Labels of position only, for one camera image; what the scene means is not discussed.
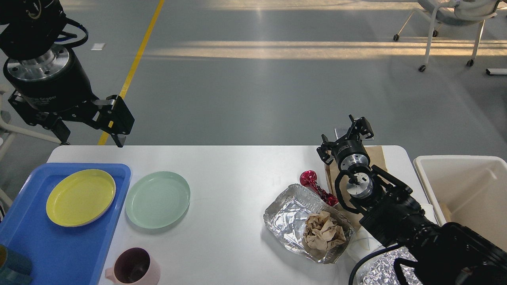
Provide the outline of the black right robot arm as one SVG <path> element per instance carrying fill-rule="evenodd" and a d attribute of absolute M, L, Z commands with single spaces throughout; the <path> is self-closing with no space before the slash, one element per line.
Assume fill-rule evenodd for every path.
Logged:
<path fill-rule="evenodd" d="M 336 141 L 322 135 L 317 153 L 325 164 L 337 164 L 334 186 L 342 209 L 361 214 L 360 225 L 384 246 L 356 264 L 349 284 L 370 258 L 405 247 L 415 260 L 395 258 L 393 269 L 402 285 L 408 283 L 404 267 L 412 268 L 424 285 L 505 285 L 506 252 L 457 222 L 439 226 L 427 219 L 406 183 L 370 164 L 362 143 L 374 136 L 369 121 L 349 118 L 351 126 Z"/>

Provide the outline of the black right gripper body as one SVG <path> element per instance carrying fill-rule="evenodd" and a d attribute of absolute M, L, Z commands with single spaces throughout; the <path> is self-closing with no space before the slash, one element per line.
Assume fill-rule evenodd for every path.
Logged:
<path fill-rule="evenodd" d="M 331 154 L 339 170 L 359 171 L 360 168 L 371 170 L 370 157 L 362 143 L 361 135 L 345 135 L 331 142 Z"/>

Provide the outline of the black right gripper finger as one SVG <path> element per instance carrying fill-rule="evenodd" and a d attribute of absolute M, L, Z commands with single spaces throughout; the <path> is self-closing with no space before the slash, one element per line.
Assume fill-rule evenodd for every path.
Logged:
<path fill-rule="evenodd" d="M 374 132 L 365 117 L 355 118 L 353 115 L 348 117 L 352 124 L 343 136 L 344 141 L 359 141 L 362 143 L 364 140 L 373 139 Z"/>
<path fill-rule="evenodd" d="M 331 165 L 331 163 L 334 161 L 334 155 L 329 154 L 329 152 L 332 152 L 335 148 L 335 142 L 329 141 L 328 137 L 326 135 L 321 135 L 322 138 L 322 144 L 316 149 L 320 160 L 324 162 L 326 165 Z"/>

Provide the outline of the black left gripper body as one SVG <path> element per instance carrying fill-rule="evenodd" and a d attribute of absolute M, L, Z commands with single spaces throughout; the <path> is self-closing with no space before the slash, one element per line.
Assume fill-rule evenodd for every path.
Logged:
<path fill-rule="evenodd" d="M 65 121 L 103 127 L 104 119 L 95 104 L 98 97 L 74 51 L 54 44 L 34 60 L 23 63 L 8 59 L 3 67 L 6 79 L 19 92 L 22 102 L 9 103 L 26 124 L 42 124 L 37 114 L 45 112 Z"/>

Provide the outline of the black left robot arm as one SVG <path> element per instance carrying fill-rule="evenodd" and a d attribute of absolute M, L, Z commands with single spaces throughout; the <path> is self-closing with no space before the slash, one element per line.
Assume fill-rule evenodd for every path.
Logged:
<path fill-rule="evenodd" d="M 2 0 L 1 24 L 2 72 L 15 89 L 8 101 L 23 121 L 51 130 L 62 144 L 71 133 L 65 121 L 81 122 L 123 147 L 135 119 L 119 95 L 94 95 L 73 51 L 89 33 L 60 1 Z"/>

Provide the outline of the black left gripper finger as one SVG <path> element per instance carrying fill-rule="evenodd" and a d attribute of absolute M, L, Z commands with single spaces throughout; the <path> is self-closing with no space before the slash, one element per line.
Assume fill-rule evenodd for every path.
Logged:
<path fill-rule="evenodd" d="M 40 123 L 44 129 L 50 130 L 56 135 L 61 145 L 70 145 L 68 138 L 71 131 L 61 118 L 44 118 L 40 120 Z"/>
<path fill-rule="evenodd" d="M 108 133 L 116 146 L 122 148 L 135 121 L 125 101 L 119 95 L 111 95 L 104 100 L 94 100 L 92 103 L 98 111 L 94 128 Z"/>

